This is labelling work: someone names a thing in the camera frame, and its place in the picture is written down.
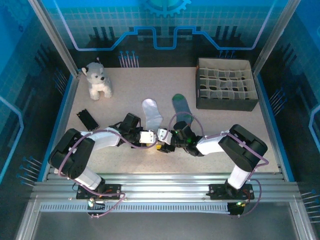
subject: cable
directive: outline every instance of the cable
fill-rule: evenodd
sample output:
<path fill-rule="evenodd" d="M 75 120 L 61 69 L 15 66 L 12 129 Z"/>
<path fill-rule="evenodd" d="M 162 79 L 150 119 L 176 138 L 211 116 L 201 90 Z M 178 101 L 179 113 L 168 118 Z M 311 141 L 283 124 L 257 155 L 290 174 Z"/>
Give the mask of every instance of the cable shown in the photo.
<path fill-rule="evenodd" d="M 250 213 L 252 213 L 253 212 L 253 210 L 255 210 L 256 209 L 256 207 L 258 206 L 258 204 L 259 204 L 259 202 L 260 202 L 260 200 L 261 200 L 261 195 L 262 195 L 262 187 L 261 187 L 261 183 L 257 180 L 257 179 L 250 179 L 250 181 L 251 180 L 253 180 L 253 181 L 256 181 L 257 183 L 258 183 L 258 185 L 259 185 L 259 197 L 258 197 L 258 199 L 257 199 L 257 201 L 256 201 L 256 203 L 255 203 L 255 205 L 253 206 L 253 208 L 251 208 L 249 211 L 247 211 L 245 214 L 242 214 L 242 215 L 238 215 L 238 218 L 243 218 L 244 216 L 246 216 L 246 215 L 248 215 L 248 214 L 250 214 Z"/>
<path fill-rule="evenodd" d="M 165 139 L 169 133 L 169 130 L 170 130 L 170 126 L 172 124 L 172 121 L 174 120 L 174 118 L 177 116 L 177 115 L 180 115 L 180 114 L 187 114 L 187 115 L 190 115 L 192 116 L 199 124 L 200 128 L 201 128 L 201 134 L 202 134 L 202 137 L 206 138 L 206 139 L 211 139 L 211 138 L 216 138 L 218 136 L 229 136 L 231 137 L 232 139 L 234 139 L 236 142 L 238 142 L 241 146 L 243 146 L 246 150 L 248 150 L 250 153 L 252 153 L 253 155 L 255 155 L 257 158 L 259 158 L 260 160 L 263 160 L 264 163 L 261 163 L 261 164 L 258 164 L 254 169 L 253 171 L 251 172 L 251 174 L 248 176 L 248 178 L 246 180 L 249 180 L 250 177 L 252 176 L 252 174 L 254 173 L 254 171 L 258 168 L 258 167 L 261 167 L 261 166 L 265 166 L 265 165 L 268 165 L 269 164 L 269 161 L 266 160 L 264 157 L 260 156 L 258 153 L 256 153 L 254 150 L 252 150 L 250 147 L 248 147 L 246 144 L 244 144 L 242 141 L 240 141 L 237 137 L 235 137 L 234 135 L 228 133 L 228 132 L 222 132 L 222 133 L 218 133 L 218 134 L 215 134 L 215 135 L 211 135 L 211 136 L 208 136 L 206 137 L 205 136 L 205 132 L 204 132 L 204 128 L 202 126 L 202 124 L 200 123 L 200 121 L 194 116 L 192 115 L 191 113 L 189 112 L 186 112 L 186 111 L 181 111 L 181 112 L 177 112 L 175 115 L 173 115 L 173 117 L 170 119 L 170 122 L 168 124 L 168 127 L 167 127 L 167 131 L 166 131 L 166 134 L 165 136 L 163 137 L 163 139 Z M 149 149 L 149 148 L 152 148 L 154 145 L 157 144 L 158 142 L 158 135 L 157 133 L 154 133 L 155 134 L 155 142 L 149 146 L 136 146 L 136 145 L 133 145 L 132 143 L 130 143 L 129 141 L 127 141 L 124 137 L 122 137 L 119 133 L 115 132 L 115 131 L 112 131 L 110 129 L 100 129 L 100 130 L 95 130 L 93 132 L 89 132 L 87 134 L 85 134 L 84 136 L 82 136 L 80 139 L 77 140 L 77 142 L 71 147 L 71 149 L 69 150 L 69 152 L 67 153 L 67 155 L 65 156 L 65 158 L 63 159 L 59 169 L 58 169 L 58 175 L 63 177 L 61 171 L 63 169 L 63 167 L 65 166 L 68 158 L 71 156 L 71 154 L 73 153 L 73 151 L 76 149 L 76 147 L 81 143 L 81 141 L 93 134 L 97 134 L 97 133 L 112 133 L 116 136 L 118 136 L 120 139 L 122 139 L 125 143 L 129 144 L 129 146 L 135 148 L 135 149 Z M 259 188 L 260 188 L 260 194 L 259 194 L 259 198 L 256 202 L 256 204 L 254 205 L 254 207 L 248 211 L 246 214 L 242 215 L 242 216 L 245 216 L 249 213 L 251 213 L 258 205 L 260 199 L 261 199 L 261 195 L 262 195 L 262 188 L 261 188 L 261 184 L 258 180 L 256 179 L 252 179 L 254 181 L 257 181 L 258 184 L 259 184 Z M 98 192 L 95 192 L 93 190 L 91 190 L 90 188 L 86 187 L 85 185 L 82 185 L 80 182 L 74 180 L 76 183 L 78 183 L 80 186 L 82 186 L 84 189 L 86 189 L 88 192 L 94 194 L 94 195 L 97 195 L 97 196 L 102 196 L 102 197 L 113 197 L 113 196 L 120 196 L 120 195 L 123 195 L 122 198 L 120 198 L 120 200 L 112 207 L 110 208 L 108 211 L 102 213 L 102 214 L 99 214 L 99 215 L 95 215 L 93 217 L 95 218 L 99 218 L 99 217 L 102 217 L 108 213 L 110 213 L 113 209 L 115 209 L 123 200 L 124 198 L 126 197 L 126 194 L 124 192 L 119 192 L 119 193 L 98 193 Z"/>
<path fill-rule="evenodd" d="M 200 128 L 201 128 L 202 137 L 205 137 L 204 128 L 203 128 L 202 124 L 200 123 L 200 121 L 198 120 L 198 118 L 196 118 L 196 117 L 195 117 L 194 115 L 192 115 L 190 112 L 180 111 L 180 112 L 177 112 L 175 115 L 173 115 L 173 117 L 170 119 L 169 125 L 168 125 L 168 127 L 167 127 L 166 134 L 164 135 L 163 139 L 166 139 L 166 137 L 168 136 L 172 121 L 175 119 L 176 116 L 178 116 L 178 115 L 180 115 L 180 114 L 187 114 L 187 115 L 192 116 L 192 117 L 197 121 L 197 123 L 199 124 L 199 126 L 200 126 Z"/>
<path fill-rule="evenodd" d="M 250 193 L 246 189 L 242 190 L 242 192 L 247 196 L 248 204 L 250 203 Z"/>
<path fill-rule="evenodd" d="M 252 153 L 254 156 L 256 156 L 257 158 L 259 158 L 260 160 L 264 161 L 264 163 L 260 163 L 258 165 L 255 166 L 255 168 L 251 171 L 251 173 L 249 174 L 249 176 L 246 178 L 247 181 L 250 181 L 250 178 L 252 177 L 252 175 L 254 174 L 254 172 L 256 171 L 257 168 L 259 167 L 262 167 L 262 166 L 265 166 L 265 165 L 268 165 L 269 164 L 269 161 L 267 159 L 265 159 L 264 157 L 260 156 L 258 153 L 256 153 L 254 150 L 252 150 L 249 146 L 247 146 L 245 143 L 243 143 L 241 140 L 239 140 L 236 136 L 232 135 L 231 133 L 229 132 L 221 132 L 221 133 L 218 133 L 218 134 L 214 134 L 214 135 L 211 135 L 211 136 L 205 136 L 205 133 L 204 133 L 204 128 L 202 126 L 202 124 L 200 123 L 200 121 L 194 116 L 192 115 L 191 113 L 189 112 L 186 112 L 186 111 L 182 111 L 182 112 L 177 112 L 170 120 L 169 122 L 169 125 L 168 125 L 168 128 L 167 128 L 167 132 L 165 134 L 165 136 L 163 137 L 163 139 L 166 139 L 168 133 L 169 133 L 169 130 L 170 130 L 170 126 L 171 126 L 171 123 L 174 119 L 175 116 L 177 115 L 180 115 L 180 114 L 188 114 L 190 116 L 192 116 L 199 124 L 200 128 L 201 128 L 201 133 L 202 133 L 202 137 L 206 138 L 206 139 L 213 139 L 213 138 L 216 138 L 216 137 L 219 137 L 219 136 L 229 136 L 231 137 L 233 140 L 235 140 L 236 142 L 238 142 L 240 144 L 240 146 L 243 146 L 246 150 L 248 150 L 250 153 Z M 260 199 L 261 199 L 261 195 L 262 195 L 262 187 L 261 187 L 261 184 L 260 182 L 257 180 L 257 179 L 252 179 L 254 181 L 256 181 L 259 185 L 259 197 L 258 197 L 258 200 L 256 201 L 254 207 L 246 212 L 245 214 L 241 215 L 242 217 L 250 214 L 254 209 L 256 209 L 256 207 L 258 206 L 259 202 L 260 202 Z"/>
<path fill-rule="evenodd" d="M 74 189 L 74 187 L 75 187 L 76 184 L 77 184 L 77 183 L 75 182 L 75 183 L 72 185 L 72 190 L 75 191 L 75 192 L 78 191 L 78 190 L 75 190 L 75 189 Z"/>
<path fill-rule="evenodd" d="M 122 137 L 119 133 L 112 131 L 110 129 L 100 129 L 100 130 L 95 130 L 93 132 L 89 132 L 87 134 L 85 134 L 84 136 L 82 136 L 78 141 L 76 141 L 76 143 L 71 147 L 71 149 L 69 150 L 69 152 L 66 154 L 66 156 L 64 157 L 59 169 L 58 169 L 58 175 L 60 177 L 63 177 L 61 171 L 63 169 L 63 167 L 65 166 L 68 158 L 71 156 L 71 154 L 73 153 L 73 151 L 76 149 L 76 147 L 87 137 L 93 135 L 93 134 L 97 134 L 97 133 L 112 133 L 116 136 L 118 136 L 119 138 L 121 138 L 125 143 L 129 144 L 131 147 L 135 148 L 135 149 L 149 149 L 152 148 L 154 145 L 157 144 L 158 142 L 158 135 L 155 133 L 155 142 L 149 146 L 135 146 L 133 144 L 131 144 L 129 141 L 127 141 L 124 137 Z M 97 195 L 97 196 L 102 196 L 102 197 L 113 197 L 113 196 L 121 196 L 123 195 L 120 200 L 112 207 L 110 208 L 108 211 L 99 214 L 99 215 L 94 215 L 94 218 L 99 218 L 102 217 L 108 213 L 110 213 L 113 209 L 115 209 L 126 197 L 126 194 L 124 192 L 119 192 L 119 193 L 98 193 L 95 192 L 93 190 L 91 190 L 90 188 L 86 187 L 85 185 L 81 184 L 80 182 L 74 180 L 76 183 L 78 183 L 80 186 L 82 186 L 85 190 L 87 190 L 89 193 Z"/>

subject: white tabletop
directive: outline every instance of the white tabletop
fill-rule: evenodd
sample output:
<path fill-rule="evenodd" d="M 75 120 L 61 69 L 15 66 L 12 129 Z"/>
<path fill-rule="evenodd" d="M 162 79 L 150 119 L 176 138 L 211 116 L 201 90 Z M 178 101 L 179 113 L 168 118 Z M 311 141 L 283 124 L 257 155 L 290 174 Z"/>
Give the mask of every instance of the white tabletop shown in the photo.
<path fill-rule="evenodd" d="M 194 67 L 153 67 L 153 68 L 106 68 L 113 85 L 112 98 L 100 94 L 98 101 L 91 100 L 87 80 L 81 76 L 66 129 L 87 131 L 78 112 L 87 109 L 96 122 L 104 129 L 123 121 L 127 113 L 141 118 L 145 127 L 142 101 L 152 98 L 157 102 L 163 117 L 161 127 L 168 126 L 175 114 L 172 97 L 185 96 L 189 108 L 202 123 L 206 135 L 220 133 L 240 124 L 256 135 L 268 146 L 264 157 L 270 164 L 260 167 L 258 172 L 278 172 L 271 141 L 259 103 L 252 112 L 196 109 L 196 84 Z M 194 120 L 191 129 L 200 135 L 200 127 Z M 193 157 L 183 149 L 162 153 L 151 149 L 131 149 L 123 144 L 119 147 L 105 147 L 92 152 L 88 167 L 97 173 L 230 173 L 234 163 L 224 152 L 211 153 L 203 157 Z"/>

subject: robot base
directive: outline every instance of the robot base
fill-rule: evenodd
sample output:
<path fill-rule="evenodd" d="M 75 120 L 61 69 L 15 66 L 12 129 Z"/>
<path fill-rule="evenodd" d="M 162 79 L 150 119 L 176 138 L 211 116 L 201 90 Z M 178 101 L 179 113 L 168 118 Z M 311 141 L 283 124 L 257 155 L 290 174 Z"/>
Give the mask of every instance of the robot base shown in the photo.
<path fill-rule="evenodd" d="M 104 194 L 116 194 L 121 192 L 121 185 L 120 184 L 105 184 L 103 186 Z M 82 186 L 78 186 L 78 190 L 76 193 L 76 199 L 85 199 L 89 200 L 90 198 L 94 198 L 95 200 L 104 200 L 104 199 L 112 199 L 112 200 L 119 200 L 120 195 L 118 196 L 97 196 L 85 190 Z"/>
<path fill-rule="evenodd" d="M 226 184 L 210 184 L 209 193 L 210 200 L 246 200 L 250 196 L 250 200 L 255 199 L 254 191 L 251 184 L 244 184 L 239 191 L 232 196 L 226 191 Z"/>

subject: plush toy ear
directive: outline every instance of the plush toy ear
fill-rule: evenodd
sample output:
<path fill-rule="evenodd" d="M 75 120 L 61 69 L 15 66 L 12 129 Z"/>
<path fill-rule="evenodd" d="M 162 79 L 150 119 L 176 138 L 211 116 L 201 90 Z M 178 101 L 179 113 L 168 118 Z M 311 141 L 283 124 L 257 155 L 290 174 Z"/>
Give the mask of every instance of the plush toy ear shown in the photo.
<path fill-rule="evenodd" d="M 81 68 L 81 70 L 82 70 L 83 74 L 87 76 L 87 72 L 89 71 L 89 68 L 83 67 L 83 68 Z"/>

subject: stuffed animal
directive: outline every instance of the stuffed animal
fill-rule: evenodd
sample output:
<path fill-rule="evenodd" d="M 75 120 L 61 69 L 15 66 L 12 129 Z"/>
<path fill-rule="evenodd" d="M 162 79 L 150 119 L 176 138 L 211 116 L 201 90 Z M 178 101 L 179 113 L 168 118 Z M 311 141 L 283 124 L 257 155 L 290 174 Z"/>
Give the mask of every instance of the stuffed animal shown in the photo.
<path fill-rule="evenodd" d="M 89 93 L 92 100 L 99 100 L 99 92 L 104 92 L 104 97 L 111 98 L 113 93 L 111 82 L 108 76 L 105 75 L 105 68 L 98 57 L 96 62 L 89 63 L 81 70 L 88 80 Z"/>

